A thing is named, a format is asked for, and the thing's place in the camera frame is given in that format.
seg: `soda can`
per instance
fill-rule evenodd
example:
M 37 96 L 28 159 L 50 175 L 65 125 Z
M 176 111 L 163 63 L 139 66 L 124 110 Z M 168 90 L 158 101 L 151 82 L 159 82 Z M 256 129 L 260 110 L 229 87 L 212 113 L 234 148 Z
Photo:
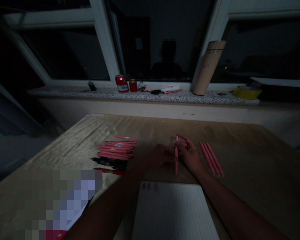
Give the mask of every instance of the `soda can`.
M 119 93 L 129 92 L 128 82 L 125 75 L 117 75 L 116 76 L 116 84 Z

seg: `person's left hand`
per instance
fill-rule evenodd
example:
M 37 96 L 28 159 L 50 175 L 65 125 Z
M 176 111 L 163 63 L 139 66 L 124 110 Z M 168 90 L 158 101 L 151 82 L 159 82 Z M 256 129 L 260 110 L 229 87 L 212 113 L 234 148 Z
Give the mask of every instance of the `person's left hand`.
M 159 167 L 166 162 L 176 162 L 178 159 L 174 156 L 174 150 L 162 144 L 157 144 L 148 155 L 142 160 L 147 170 Z

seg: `notebook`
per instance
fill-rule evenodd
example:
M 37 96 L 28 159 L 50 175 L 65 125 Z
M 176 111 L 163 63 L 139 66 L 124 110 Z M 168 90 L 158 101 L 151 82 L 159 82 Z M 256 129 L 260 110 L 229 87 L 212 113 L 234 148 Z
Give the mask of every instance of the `notebook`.
M 132 233 L 136 239 L 218 240 L 201 186 L 142 182 Z

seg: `red jar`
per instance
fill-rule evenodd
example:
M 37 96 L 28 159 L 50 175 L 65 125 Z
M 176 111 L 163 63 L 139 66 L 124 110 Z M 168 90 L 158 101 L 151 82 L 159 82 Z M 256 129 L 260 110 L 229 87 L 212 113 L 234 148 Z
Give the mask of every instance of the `red jar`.
M 125 75 L 117 75 L 116 76 L 116 84 L 119 93 L 129 92 L 128 82 Z
M 129 86 L 130 86 L 130 92 L 138 91 L 137 81 L 135 79 L 130 79 Z

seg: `window glass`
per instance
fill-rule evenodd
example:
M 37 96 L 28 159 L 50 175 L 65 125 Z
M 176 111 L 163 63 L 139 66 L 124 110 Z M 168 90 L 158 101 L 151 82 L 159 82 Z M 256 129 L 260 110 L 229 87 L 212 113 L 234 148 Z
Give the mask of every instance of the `window glass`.
M 20 34 L 52 79 L 110 80 L 93 27 L 36 29 Z
M 300 18 L 229 21 L 212 82 L 300 77 Z
M 89 0 L 0 0 L 0 13 L 16 13 L 22 11 L 40 12 L 76 8 L 90 8 Z
M 212 0 L 105 0 L 121 74 L 191 81 Z

